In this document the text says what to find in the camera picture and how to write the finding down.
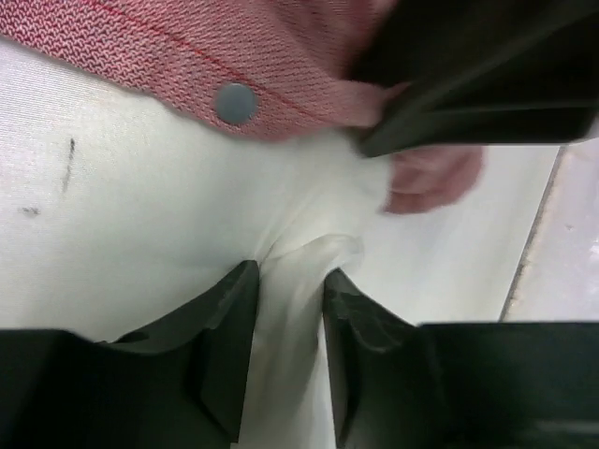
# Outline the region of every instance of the gray button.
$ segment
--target gray button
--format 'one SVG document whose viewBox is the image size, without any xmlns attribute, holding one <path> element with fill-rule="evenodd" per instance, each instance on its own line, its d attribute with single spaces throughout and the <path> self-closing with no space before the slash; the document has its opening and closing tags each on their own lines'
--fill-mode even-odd
<svg viewBox="0 0 599 449">
<path fill-rule="evenodd" d="M 256 113 L 254 91 L 245 84 L 231 82 L 216 95 L 216 115 L 228 124 L 244 124 Z"/>
</svg>

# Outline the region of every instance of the stain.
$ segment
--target stain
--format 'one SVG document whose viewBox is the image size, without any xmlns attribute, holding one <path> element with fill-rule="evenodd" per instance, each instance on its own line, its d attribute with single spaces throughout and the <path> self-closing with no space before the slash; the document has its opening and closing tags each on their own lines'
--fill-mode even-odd
<svg viewBox="0 0 599 449">
<path fill-rule="evenodd" d="M 29 218 L 36 218 L 41 213 L 38 208 L 21 208 L 21 212 Z"/>
<path fill-rule="evenodd" d="M 66 164 L 66 173 L 63 177 L 63 193 L 68 189 L 68 184 L 71 181 L 71 170 L 73 167 L 73 160 L 75 159 L 75 139 L 70 139 L 70 145 L 68 149 L 68 163 Z"/>
</svg>

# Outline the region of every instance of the smudge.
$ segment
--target smudge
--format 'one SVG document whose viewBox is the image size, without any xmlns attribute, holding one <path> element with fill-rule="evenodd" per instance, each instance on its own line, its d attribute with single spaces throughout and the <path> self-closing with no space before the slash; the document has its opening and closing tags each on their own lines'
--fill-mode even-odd
<svg viewBox="0 0 599 449">
<path fill-rule="evenodd" d="M 71 169 L 73 167 L 73 159 L 75 159 L 75 139 L 70 140 L 70 146 L 68 150 L 68 163 L 66 164 L 66 173 L 63 177 L 63 193 L 68 189 L 68 183 L 71 181 Z"/>
<path fill-rule="evenodd" d="M 29 218 L 36 218 L 41 213 L 38 208 L 21 208 L 21 212 Z"/>
</svg>

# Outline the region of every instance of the brown edge line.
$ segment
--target brown edge line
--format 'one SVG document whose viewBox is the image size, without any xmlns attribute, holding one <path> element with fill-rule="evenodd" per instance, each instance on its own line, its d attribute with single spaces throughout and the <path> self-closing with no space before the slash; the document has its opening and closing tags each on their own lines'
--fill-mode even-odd
<svg viewBox="0 0 599 449">
<path fill-rule="evenodd" d="M 526 239 L 526 243 L 524 244 L 524 249 L 522 250 L 522 255 L 520 256 L 520 260 L 518 262 L 518 268 L 516 268 L 516 272 L 514 273 L 514 279 L 510 284 L 509 291 L 507 292 L 507 297 L 505 298 L 504 306 L 502 307 L 502 312 L 499 315 L 499 321 L 505 321 L 507 314 L 509 313 L 510 307 L 514 301 L 514 297 L 516 291 L 518 290 L 519 281 L 522 277 L 522 271 L 526 266 L 525 260 L 527 259 L 531 247 L 535 241 L 535 238 L 538 234 L 539 225 L 543 219 L 543 214 L 548 204 L 548 200 L 553 196 L 555 180 L 557 178 L 557 174 L 560 171 L 560 167 L 562 166 L 562 160 L 565 156 L 565 152 L 568 149 L 569 145 L 562 145 L 558 150 L 558 154 L 555 158 L 555 162 L 553 163 L 553 168 L 551 169 L 551 173 L 549 174 L 549 179 L 547 186 L 545 187 L 545 192 L 541 198 L 541 203 L 539 204 L 539 208 L 536 211 L 536 215 L 534 216 L 533 225 L 531 226 L 531 232 Z"/>
</svg>

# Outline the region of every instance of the pinched white fabric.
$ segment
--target pinched white fabric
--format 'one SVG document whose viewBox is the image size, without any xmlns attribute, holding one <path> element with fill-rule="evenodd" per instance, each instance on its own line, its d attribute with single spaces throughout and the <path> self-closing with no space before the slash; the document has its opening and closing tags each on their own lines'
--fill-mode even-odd
<svg viewBox="0 0 599 449">
<path fill-rule="evenodd" d="M 115 340 L 244 259 L 262 291 L 241 448 L 332 449 L 317 338 L 389 163 L 342 133 L 266 144 L 0 40 L 0 326 Z"/>
</svg>

